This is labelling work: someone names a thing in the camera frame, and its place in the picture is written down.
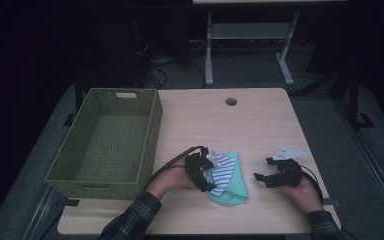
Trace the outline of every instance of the person's right hand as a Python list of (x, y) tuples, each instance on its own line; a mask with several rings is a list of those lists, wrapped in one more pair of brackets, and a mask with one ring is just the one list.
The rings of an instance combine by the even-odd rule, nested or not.
[(302, 176), (301, 182), (295, 188), (291, 186), (282, 186), (279, 188), (288, 195), (305, 214), (314, 211), (324, 211), (317, 191), (308, 178)]

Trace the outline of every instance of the dark background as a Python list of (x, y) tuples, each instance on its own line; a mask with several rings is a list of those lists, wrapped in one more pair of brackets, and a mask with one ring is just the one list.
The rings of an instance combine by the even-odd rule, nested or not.
[[(188, 40), (205, 37), (204, 13), (146, 12), (138, 18), (60, 9), (55, 0), (0, 0), (0, 205), (69, 86), (141, 87), (153, 54), (187, 61)], [(308, 70), (328, 74), (350, 59), (360, 63), (356, 74), (384, 111), (384, 1), (351, 1), (334, 10), (302, 11), (294, 41), (318, 43)], [(133, 36), (147, 38), (147, 56), (136, 53), (140, 44)]]

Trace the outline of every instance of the wicker basket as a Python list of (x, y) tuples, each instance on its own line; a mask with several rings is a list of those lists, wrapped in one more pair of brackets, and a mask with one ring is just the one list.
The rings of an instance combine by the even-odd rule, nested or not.
[(135, 199), (154, 166), (157, 90), (92, 88), (46, 178), (70, 198)]

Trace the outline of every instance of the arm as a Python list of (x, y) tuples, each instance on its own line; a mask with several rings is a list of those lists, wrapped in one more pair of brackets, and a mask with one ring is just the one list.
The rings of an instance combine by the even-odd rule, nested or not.
[(184, 166), (185, 160), (180, 159), (172, 168), (158, 175), (123, 214), (104, 228), (98, 239), (142, 239), (162, 206), (160, 200), (167, 192), (180, 188), (195, 188), (186, 175)]
[(314, 239), (344, 239), (332, 215), (324, 210), (316, 189), (310, 180), (303, 176), (296, 188), (290, 186), (282, 186), (279, 188), (307, 215), (311, 227), (311, 234)]

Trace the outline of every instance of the metal stand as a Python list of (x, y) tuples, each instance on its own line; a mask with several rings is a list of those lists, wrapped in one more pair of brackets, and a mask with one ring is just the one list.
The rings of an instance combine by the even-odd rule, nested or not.
[(211, 61), (212, 39), (284, 39), (285, 45), (281, 52), (276, 53), (276, 60), (282, 71), (285, 83), (293, 85), (294, 80), (285, 62), (291, 45), (299, 11), (295, 11), (292, 20), (286, 23), (213, 23), (211, 12), (207, 21), (207, 54), (205, 56), (205, 84), (213, 85), (213, 67)]

